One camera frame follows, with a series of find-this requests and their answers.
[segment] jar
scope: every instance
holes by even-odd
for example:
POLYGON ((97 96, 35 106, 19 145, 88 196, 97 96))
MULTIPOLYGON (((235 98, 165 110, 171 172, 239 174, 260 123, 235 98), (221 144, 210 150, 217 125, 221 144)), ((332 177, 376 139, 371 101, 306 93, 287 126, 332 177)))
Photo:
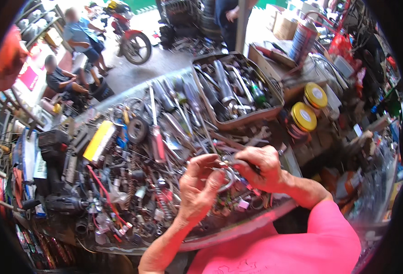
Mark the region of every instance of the jar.
POLYGON ((281 110, 279 120, 286 127, 286 131, 291 137, 292 146, 310 141, 310 132, 317 127, 317 117, 314 111, 303 102, 295 103, 291 111, 281 110))
POLYGON ((325 91, 313 82, 306 84, 303 101, 313 110, 317 117, 320 116, 322 109, 328 105, 328 97, 325 91))

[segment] black bucket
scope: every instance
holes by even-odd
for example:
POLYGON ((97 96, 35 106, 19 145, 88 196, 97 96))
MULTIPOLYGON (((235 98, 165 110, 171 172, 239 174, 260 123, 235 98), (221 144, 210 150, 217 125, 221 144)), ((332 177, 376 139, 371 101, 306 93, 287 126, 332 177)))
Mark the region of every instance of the black bucket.
POLYGON ((96 100, 103 101, 110 96, 115 95, 113 90, 107 85, 106 79, 101 77, 100 79, 101 85, 98 87, 95 83, 89 85, 89 92, 96 100))

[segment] pink shirt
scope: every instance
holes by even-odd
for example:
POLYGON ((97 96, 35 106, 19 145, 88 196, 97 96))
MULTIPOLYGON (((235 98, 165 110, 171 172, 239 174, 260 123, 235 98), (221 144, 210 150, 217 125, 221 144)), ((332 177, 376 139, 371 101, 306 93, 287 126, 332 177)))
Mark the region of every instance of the pink shirt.
POLYGON ((308 233, 278 234, 272 224, 200 250, 188 274, 351 273, 361 245, 332 201, 311 211, 308 233))

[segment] sandal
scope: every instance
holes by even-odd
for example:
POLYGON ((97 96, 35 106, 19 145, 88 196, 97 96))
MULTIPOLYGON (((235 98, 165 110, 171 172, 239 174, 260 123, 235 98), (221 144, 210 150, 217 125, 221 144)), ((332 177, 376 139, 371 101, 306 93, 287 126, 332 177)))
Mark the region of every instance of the sandal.
POLYGON ((115 68, 115 66, 108 66, 104 71, 109 71, 109 70, 111 70, 112 68, 115 68))

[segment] wrist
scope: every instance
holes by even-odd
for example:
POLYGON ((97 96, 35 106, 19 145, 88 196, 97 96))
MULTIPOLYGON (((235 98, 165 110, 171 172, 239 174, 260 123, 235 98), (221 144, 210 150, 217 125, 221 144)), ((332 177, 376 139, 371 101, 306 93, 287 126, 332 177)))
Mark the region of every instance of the wrist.
POLYGON ((179 212, 174 219, 174 222, 172 222, 172 225, 176 226, 176 228, 178 228, 179 230, 191 231, 196 224, 190 222, 188 218, 186 218, 179 212))

